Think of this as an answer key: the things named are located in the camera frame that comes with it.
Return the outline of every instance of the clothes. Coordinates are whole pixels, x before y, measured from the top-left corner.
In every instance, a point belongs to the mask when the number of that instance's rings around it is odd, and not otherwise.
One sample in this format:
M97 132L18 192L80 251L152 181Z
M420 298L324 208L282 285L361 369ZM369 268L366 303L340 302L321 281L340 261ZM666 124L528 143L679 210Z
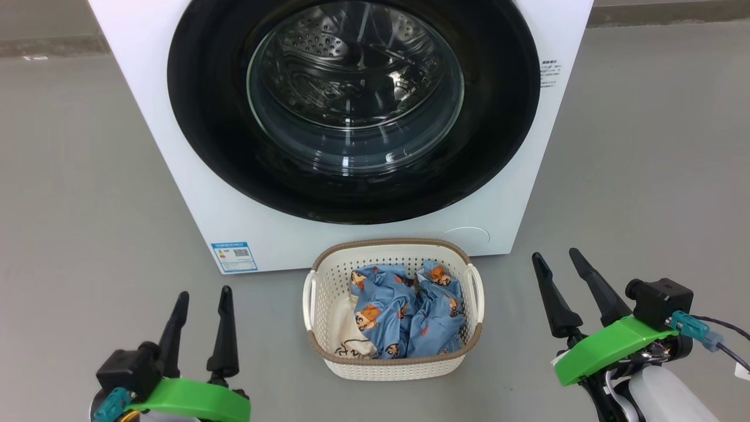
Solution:
M338 331L333 333L330 341L336 344L336 350L333 352L336 356L357 357L361 359L370 359L376 353L375 345L357 328L357 324L352 317L354 307L357 304L357 297L350 297L342 294L333 304L331 317L333 318L333 327L338 327Z
M461 348L459 332L466 322L461 284L445 268L425 261L417 272L417 313L409 331L407 357L445 354Z
M374 357L405 357L416 295L403 265L370 265L352 271L350 291L357 296L354 320L375 345Z

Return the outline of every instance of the gray floor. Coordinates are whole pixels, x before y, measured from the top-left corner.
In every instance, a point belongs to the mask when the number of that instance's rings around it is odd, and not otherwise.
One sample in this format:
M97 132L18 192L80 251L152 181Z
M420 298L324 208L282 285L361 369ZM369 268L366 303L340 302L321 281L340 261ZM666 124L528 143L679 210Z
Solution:
M480 258L489 302L477 348L428 381L343 381L302 328L303 271L223 277L110 57L0 62L0 420L84 420L114 348L158 340L191 294L183 375L207 379L223 283L235 289L253 420L586 420L560 387L530 266L541 251L598 327L567 248L618 291L662 276L696 313L750 327L750 24L586 33L513 253ZM750 345L724 331L745 357ZM724 421L750 382L696 349L669 366Z

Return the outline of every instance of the cable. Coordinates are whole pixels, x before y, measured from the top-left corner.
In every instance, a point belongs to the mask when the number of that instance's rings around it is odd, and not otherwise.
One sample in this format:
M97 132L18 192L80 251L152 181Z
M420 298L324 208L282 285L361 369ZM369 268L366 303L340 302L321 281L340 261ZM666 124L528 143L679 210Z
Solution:
M131 420L135 419L139 414L140 414L139 411L133 410L132 412L123 416L122 419L120 419L120 422L130 422Z
M745 362L741 357L737 356L736 353L729 350L729 347L725 346L723 343L716 343L716 347L718 347L719 350L723 351L724 353L728 354L729 357L731 357L732 359L736 360L737 363L739 363L741 367L747 370L747 372L750 372L750 364Z
M691 317L693 317L693 318L695 318L695 319L699 319L699 320L701 320L701 321L708 321L708 322L712 322L712 323L714 323L714 324L719 324L719 325L721 325L722 327L726 327L726 328L729 328L729 329L731 329L731 330L735 330L735 331L736 331L736 332L738 332L738 333L739 333L739 334L740 334L741 336L745 337L745 338L746 338L747 340L750 340L750 333L748 333L747 331L743 330L742 328L739 328L739 327L738 327L738 326L736 326L736 325L733 325L733 324L729 324L728 322L723 322L723 321L721 321L721 320L718 320L718 319L714 319L714 318L708 318L708 317L699 317L699 316L697 316L697 315L690 315L690 316L691 316Z

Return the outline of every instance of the black cable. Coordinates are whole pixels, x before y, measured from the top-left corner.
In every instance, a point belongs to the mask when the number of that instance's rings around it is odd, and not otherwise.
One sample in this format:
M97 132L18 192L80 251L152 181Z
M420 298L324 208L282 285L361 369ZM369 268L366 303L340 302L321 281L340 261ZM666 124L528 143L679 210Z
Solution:
M732 359L736 360L737 363L739 363L741 367L745 368L745 370L747 370L747 372L750 373L750 364L745 362L741 357L737 356L736 353L729 350L729 347L725 346L722 343L716 343L716 347L718 347L719 350L723 351L724 353L728 354L729 357L731 357Z
M708 321L708 322L712 322L712 323L714 323L714 324L719 324L719 325L721 325L722 327L726 327L726 328L729 328L729 329L731 329L731 330L735 330L735 331L736 331L736 332L738 332L738 333L739 333L739 334L740 334L741 336L745 337L745 338L746 338L747 340L750 340L750 333L748 333L747 331L743 330L742 328L739 328L739 327L738 327L738 326L736 326L736 325L732 325L732 324L729 324L728 322L723 322L723 321L721 321L721 320L718 320L718 319L714 319L714 318L708 318L708 317L699 317L699 316L697 316L697 315L690 315L690 316L691 316L691 317L693 317L693 318L695 318L695 319L699 319L699 320L701 320L701 321Z

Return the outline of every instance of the washing machine door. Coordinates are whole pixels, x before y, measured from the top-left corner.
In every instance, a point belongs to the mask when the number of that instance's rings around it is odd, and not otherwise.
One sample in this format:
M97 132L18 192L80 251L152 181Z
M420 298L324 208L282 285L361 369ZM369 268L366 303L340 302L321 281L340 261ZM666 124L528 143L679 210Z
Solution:
M540 85L510 0L195 0L167 76L218 176L344 224L411 219L482 187L524 141Z

